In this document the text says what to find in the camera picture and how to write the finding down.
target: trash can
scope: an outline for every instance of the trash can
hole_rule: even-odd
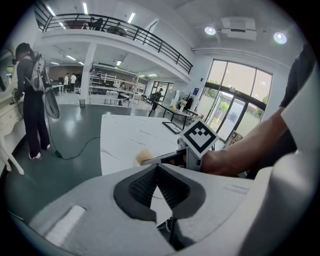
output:
[[[84,98],[79,99],[80,108],[86,107],[86,100]]]

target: white countertop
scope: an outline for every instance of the white countertop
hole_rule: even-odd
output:
[[[136,155],[148,149],[159,157],[178,149],[179,135],[173,134],[162,122],[166,118],[104,114],[101,120],[100,159],[102,175],[137,167]],[[171,215],[158,187],[153,194],[151,209],[157,214],[157,225]]]

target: backpack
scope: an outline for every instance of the backpack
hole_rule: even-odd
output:
[[[26,56],[24,57],[24,59],[32,60],[30,56]],[[32,70],[31,79],[28,79],[26,76],[24,78],[36,92],[44,92],[46,87],[51,85],[48,71],[46,68],[46,61],[44,58],[42,58],[41,54],[37,54],[36,56],[36,61]]]

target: white sneaker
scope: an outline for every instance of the white sneaker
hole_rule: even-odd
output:
[[[31,159],[31,160],[33,160],[33,159],[39,159],[40,157],[41,157],[41,154],[40,154],[40,152],[35,156],[35,157],[31,157],[30,156],[30,152],[29,152],[29,158]]]

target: black metal railing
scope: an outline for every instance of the black metal railing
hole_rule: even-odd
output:
[[[188,74],[190,74],[191,68],[193,67],[181,53],[168,43],[149,31],[124,20],[97,14],[86,15],[83,13],[66,13],[52,16],[41,1],[35,4],[34,11],[38,26],[42,32],[57,29],[102,31],[136,41],[143,45],[148,45],[158,53],[169,57],[176,65],[186,70]]]

